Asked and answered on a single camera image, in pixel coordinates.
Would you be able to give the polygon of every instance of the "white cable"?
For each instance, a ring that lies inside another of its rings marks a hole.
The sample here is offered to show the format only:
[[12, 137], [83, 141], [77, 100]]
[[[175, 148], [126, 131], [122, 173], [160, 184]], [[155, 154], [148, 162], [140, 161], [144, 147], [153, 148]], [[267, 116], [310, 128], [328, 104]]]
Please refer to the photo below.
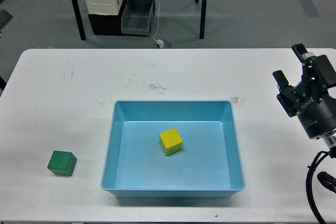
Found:
[[159, 26], [160, 26], [160, 5], [161, 5], [161, 0], [159, 0], [159, 11], [158, 11], [158, 21], [157, 21], [157, 30], [156, 30], [156, 33], [154, 34], [154, 36], [152, 37], [156, 42], [158, 42], [158, 40], [156, 40], [154, 37], [158, 34], [158, 31], [159, 31]]

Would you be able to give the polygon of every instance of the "black cable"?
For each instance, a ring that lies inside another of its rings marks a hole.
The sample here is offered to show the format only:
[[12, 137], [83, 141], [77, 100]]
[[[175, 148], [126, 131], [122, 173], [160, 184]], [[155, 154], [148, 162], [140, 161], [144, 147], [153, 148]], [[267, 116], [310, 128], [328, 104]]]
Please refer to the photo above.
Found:
[[320, 224], [326, 224], [326, 222], [320, 215], [320, 212], [318, 211], [317, 206], [315, 204], [313, 191], [312, 191], [312, 180], [313, 180], [313, 175], [314, 175], [316, 168], [327, 156], [328, 156], [328, 152], [319, 152], [316, 155], [313, 162], [311, 163], [311, 166], [308, 166], [309, 170], [308, 170], [307, 178], [306, 178], [306, 192], [307, 192], [308, 203], [310, 205], [310, 208], [313, 214], [315, 215], [316, 219], [318, 220]]
[[332, 191], [333, 193], [336, 193], [336, 178], [326, 172], [320, 172], [317, 175], [317, 179], [326, 189]]

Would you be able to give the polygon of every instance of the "clear plastic bin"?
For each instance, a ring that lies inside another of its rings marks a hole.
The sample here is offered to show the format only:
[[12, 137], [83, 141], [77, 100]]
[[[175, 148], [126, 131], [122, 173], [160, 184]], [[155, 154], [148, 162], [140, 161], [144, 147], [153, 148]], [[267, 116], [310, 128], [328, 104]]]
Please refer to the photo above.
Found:
[[155, 15], [155, 0], [127, 0], [121, 17], [123, 34], [149, 36]]

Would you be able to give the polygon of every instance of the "black box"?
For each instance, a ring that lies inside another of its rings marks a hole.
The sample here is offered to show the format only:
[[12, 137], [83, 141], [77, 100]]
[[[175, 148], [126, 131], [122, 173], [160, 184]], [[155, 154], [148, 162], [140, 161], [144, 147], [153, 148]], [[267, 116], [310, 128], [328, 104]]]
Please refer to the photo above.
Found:
[[118, 15], [89, 14], [89, 20], [94, 35], [122, 36], [121, 16], [127, 0], [122, 0]]

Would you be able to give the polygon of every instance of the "stacked boxes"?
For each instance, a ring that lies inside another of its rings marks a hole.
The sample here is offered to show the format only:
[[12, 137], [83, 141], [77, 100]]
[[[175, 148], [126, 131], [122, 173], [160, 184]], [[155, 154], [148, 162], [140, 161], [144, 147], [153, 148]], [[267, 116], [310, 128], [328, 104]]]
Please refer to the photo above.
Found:
[[121, 16], [127, 0], [85, 0], [95, 35], [121, 35]]

